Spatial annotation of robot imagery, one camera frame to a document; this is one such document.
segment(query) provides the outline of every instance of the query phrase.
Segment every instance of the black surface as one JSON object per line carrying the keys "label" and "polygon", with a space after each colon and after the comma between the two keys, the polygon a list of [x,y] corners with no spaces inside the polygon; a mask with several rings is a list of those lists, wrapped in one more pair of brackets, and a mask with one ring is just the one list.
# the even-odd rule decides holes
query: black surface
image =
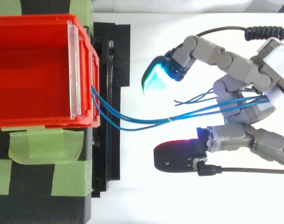
{"label": "black surface", "polygon": [[0,160],[9,159],[8,150],[9,150],[9,133],[0,131]]}
{"label": "black surface", "polygon": [[153,154],[155,168],[168,173],[193,172],[193,159],[207,157],[205,144],[199,139],[164,142]]}
{"label": "black surface", "polygon": [[69,14],[70,0],[20,0],[21,14]]}
{"label": "black surface", "polygon": [[[114,49],[109,49],[109,41]],[[94,23],[94,41],[100,58],[100,96],[120,111],[120,87],[129,85],[130,25]],[[120,120],[102,111],[117,125]],[[120,180],[120,131],[101,117],[101,126],[94,131],[93,197],[107,191],[108,182]]]}
{"label": "black surface", "polygon": [[[84,130],[79,160],[92,154],[92,128]],[[10,136],[0,132],[0,159],[8,159]],[[55,165],[20,165],[13,161],[9,195],[0,196],[0,224],[85,224],[91,217],[91,194],[51,196]]]}

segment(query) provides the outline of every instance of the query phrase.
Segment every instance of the blue cable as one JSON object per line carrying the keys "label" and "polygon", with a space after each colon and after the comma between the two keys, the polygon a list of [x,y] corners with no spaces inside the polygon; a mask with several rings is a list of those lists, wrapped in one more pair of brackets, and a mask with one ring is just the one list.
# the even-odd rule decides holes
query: blue cable
{"label": "blue cable", "polygon": [[[243,92],[253,92],[253,90],[251,88],[245,88],[244,90],[242,90]],[[212,89],[208,90],[206,93],[202,93],[186,102],[181,102],[181,101],[178,101],[178,100],[174,100],[175,103],[177,103],[175,106],[180,106],[180,105],[183,105],[183,104],[196,104],[196,103],[201,103],[201,102],[205,102],[205,101],[209,101],[209,100],[213,100],[213,99],[217,99],[217,97],[213,97],[213,98],[209,98],[209,99],[205,99],[205,100],[200,100],[202,98],[204,98],[207,94],[212,94],[214,93],[212,91]]]}
{"label": "blue cable", "polygon": [[119,113],[118,111],[116,111],[114,108],[112,108],[105,100],[103,100],[103,99],[99,96],[99,94],[98,94],[97,91],[94,89],[94,87],[92,87],[92,91],[93,91],[93,93],[97,96],[97,98],[100,100],[100,102],[101,102],[101,104],[104,106],[104,108],[105,108],[106,110],[108,110],[110,113],[112,113],[115,117],[117,117],[117,118],[119,118],[119,119],[122,119],[122,120],[125,120],[125,121],[128,121],[128,122],[132,122],[132,123],[148,124],[148,125],[149,125],[149,124],[164,124],[164,123],[166,123],[166,122],[169,122],[169,120],[180,119],[181,116],[182,116],[182,117],[185,117],[185,116],[191,115],[191,114],[193,114],[193,113],[199,113],[199,112],[202,112],[202,111],[215,109],[215,108],[217,108],[217,107],[229,105],[229,104],[231,104],[231,103],[240,102],[240,101],[246,101],[246,100],[259,99],[259,98],[263,97],[263,96],[257,96],[257,97],[248,97],[248,98],[233,99],[233,100],[229,100],[229,101],[226,101],[226,102],[223,102],[223,103],[220,103],[220,104],[216,104],[216,105],[213,105],[213,106],[208,106],[208,107],[199,109],[199,110],[197,110],[197,111],[188,112],[188,113],[185,113],[185,114],[182,114],[182,115],[178,115],[178,116],[175,116],[175,117],[171,117],[171,118],[168,118],[168,119],[141,120],[141,119],[134,119],[134,118],[131,118],[131,117],[128,117],[128,116],[125,116],[125,115]]}
{"label": "blue cable", "polygon": [[[97,108],[97,110],[100,112],[100,114],[111,124],[113,125],[115,128],[121,130],[121,131],[141,131],[141,130],[145,130],[145,129],[149,129],[149,128],[153,128],[153,127],[157,127],[157,126],[160,126],[160,125],[163,125],[163,124],[166,124],[166,123],[169,123],[170,121],[168,120],[168,122],[165,122],[163,124],[155,124],[155,125],[151,125],[151,126],[147,126],[147,127],[141,127],[141,128],[135,128],[135,129],[128,129],[128,128],[122,128],[122,127],[119,127],[118,125],[116,125],[113,121],[111,121],[99,108],[97,102],[96,102],[96,99],[95,99],[95,96],[94,94],[92,94],[92,99],[93,99],[93,102]],[[258,101],[258,102],[252,102],[252,103],[248,103],[248,104],[244,104],[244,105],[241,105],[241,106],[236,106],[236,107],[233,107],[233,108],[229,108],[229,109],[225,109],[225,110],[221,110],[221,111],[215,111],[215,112],[208,112],[208,113],[203,113],[203,114],[195,114],[195,115],[190,115],[189,117],[185,117],[183,119],[188,119],[188,118],[193,118],[193,117],[199,117],[199,116],[207,116],[207,115],[212,115],[212,114],[217,114],[217,113],[222,113],[222,112],[228,112],[228,111],[231,111],[231,110],[235,110],[235,109],[241,109],[241,108],[245,108],[247,106],[252,106],[252,105],[257,105],[257,104],[262,104],[262,103],[266,103],[266,102],[269,102],[268,100],[263,100],[263,101]]]}
{"label": "blue cable", "polygon": [[[92,91],[95,95],[97,95],[97,97],[99,98],[99,100],[101,101],[101,103],[103,104],[103,106],[105,107],[105,109],[107,109],[109,112],[111,112],[114,116],[116,116],[117,118],[119,119],[123,119],[125,121],[128,121],[128,122],[133,122],[133,123],[139,123],[139,124],[154,124],[154,125],[151,125],[151,126],[147,126],[147,127],[142,127],[142,128],[137,128],[137,129],[126,129],[126,128],[121,128],[119,126],[117,126],[115,123],[113,123],[99,108],[98,104],[96,103],[96,99],[95,99],[95,96],[94,94],[92,94],[92,98],[93,98],[93,101],[96,105],[96,108],[99,110],[99,112],[101,113],[101,115],[108,121],[110,122],[114,127],[120,129],[120,130],[124,130],[124,131],[140,131],[140,130],[145,130],[145,129],[148,129],[148,128],[152,128],[152,127],[156,127],[156,126],[160,126],[160,125],[163,125],[163,124],[166,124],[166,123],[169,123],[170,120],[169,119],[157,119],[157,120],[140,120],[140,119],[133,119],[133,118],[130,118],[130,117],[127,117],[123,114],[120,114],[118,111],[116,111],[114,108],[112,108],[109,104],[107,104],[97,93],[97,91],[94,89],[94,87],[92,88]],[[225,102],[225,105],[227,104],[231,104],[232,102],[238,102],[238,101],[245,101],[245,100],[250,100],[250,99],[257,99],[257,98],[261,98],[262,96],[259,96],[259,97],[250,97],[250,98],[241,98],[241,99],[234,99],[234,100],[230,100],[230,101],[227,101]],[[208,112],[208,113],[203,113],[203,114],[197,114],[197,115],[192,115],[193,113],[198,113],[198,112],[202,112],[202,111],[205,111],[205,110],[210,110],[210,109],[214,109],[216,107],[219,107],[219,106],[222,106],[221,104],[218,104],[218,105],[213,105],[213,106],[210,106],[210,107],[206,107],[206,108],[202,108],[202,109],[199,109],[197,111],[193,111],[193,112],[189,112],[189,113],[186,113],[186,114],[182,114],[182,115],[178,115],[176,117],[173,117],[171,118],[171,120],[180,120],[180,119],[188,119],[188,118],[192,118],[192,117],[198,117],[198,116],[205,116],[205,115],[211,115],[211,114],[216,114],[216,113],[221,113],[221,112],[226,112],[226,111],[231,111],[231,110],[235,110],[235,109],[240,109],[240,108],[244,108],[244,107],[247,107],[247,106],[251,106],[251,105],[257,105],[257,104],[261,104],[261,103],[265,103],[265,102],[268,102],[268,100],[264,100],[264,101],[258,101],[258,102],[252,102],[250,104],[244,104],[244,105],[241,105],[241,106],[237,106],[237,107],[233,107],[233,108],[229,108],[229,109],[226,109],[226,110],[221,110],[221,111],[216,111],[216,112]]]}
{"label": "blue cable", "polygon": [[183,105],[183,104],[188,104],[189,102],[192,102],[192,101],[197,102],[197,101],[199,101],[200,99],[204,98],[206,95],[208,95],[208,94],[213,94],[214,92],[213,92],[212,90],[213,90],[213,89],[210,89],[210,90],[208,90],[207,92],[202,93],[202,94],[200,94],[200,95],[198,95],[198,96],[196,96],[196,97],[194,97],[194,98],[192,98],[192,99],[190,99],[190,100],[188,100],[188,101],[186,101],[186,102],[180,102],[180,101],[174,100],[175,103],[178,103],[178,104],[175,105],[175,106],[180,106],[180,105]]}

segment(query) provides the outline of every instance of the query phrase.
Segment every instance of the masking tape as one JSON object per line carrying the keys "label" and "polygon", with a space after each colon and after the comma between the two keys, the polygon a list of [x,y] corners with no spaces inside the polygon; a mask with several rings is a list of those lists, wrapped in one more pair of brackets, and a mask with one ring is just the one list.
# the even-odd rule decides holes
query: masking tape
{"label": "masking tape", "polygon": [[10,133],[9,157],[23,165],[76,162],[83,147],[83,131],[60,128]]}
{"label": "masking tape", "polygon": [[91,0],[70,0],[69,13],[75,14],[82,26],[89,27],[91,25],[90,14],[91,10]]}
{"label": "masking tape", "polygon": [[85,197],[92,191],[92,160],[55,165],[52,196]]}
{"label": "masking tape", "polygon": [[9,194],[12,160],[0,160],[0,195]]}
{"label": "masking tape", "polygon": [[20,0],[0,0],[0,16],[21,15]]}

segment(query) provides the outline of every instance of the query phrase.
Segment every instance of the robotic hand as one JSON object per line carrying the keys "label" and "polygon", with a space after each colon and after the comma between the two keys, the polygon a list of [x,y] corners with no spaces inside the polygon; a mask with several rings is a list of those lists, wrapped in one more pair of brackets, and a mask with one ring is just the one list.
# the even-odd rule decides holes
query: robotic hand
{"label": "robotic hand", "polygon": [[[254,39],[253,32],[247,34]],[[280,40],[269,38],[250,60],[227,52],[200,35],[187,37],[177,48],[154,60],[155,63],[160,62],[169,77],[176,81],[183,79],[196,60],[216,65],[227,73],[213,85],[218,103],[243,97],[242,90],[250,85],[270,101],[223,112],[225,125],[198,128],[197,140],[166,142],[157,146],[154,150],[154,164],[157,169],[165,172],[197,171],[200,176],[224,171],[284,174],[284,170],[221,168],[205,164],[207,151],[215,153],[248,147],[261,158],[284,165],[284,137],[264,129],[256,130],[251,126],[270,116],[276,108],[284,111],[284,41],[281,41],[284,37],[278,33],[276,37]],[[236,102],[236,105],[242,104],[244,102]]]}

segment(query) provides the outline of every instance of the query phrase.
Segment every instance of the red plastic box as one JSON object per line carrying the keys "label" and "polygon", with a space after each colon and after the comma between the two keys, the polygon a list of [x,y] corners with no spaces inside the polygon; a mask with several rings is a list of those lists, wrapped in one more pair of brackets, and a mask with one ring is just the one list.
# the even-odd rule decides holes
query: red plastic box
{"label": "red plastic box", "polygon": [[99,58],[75,15],[0,17],[0,128],[98,127]]}

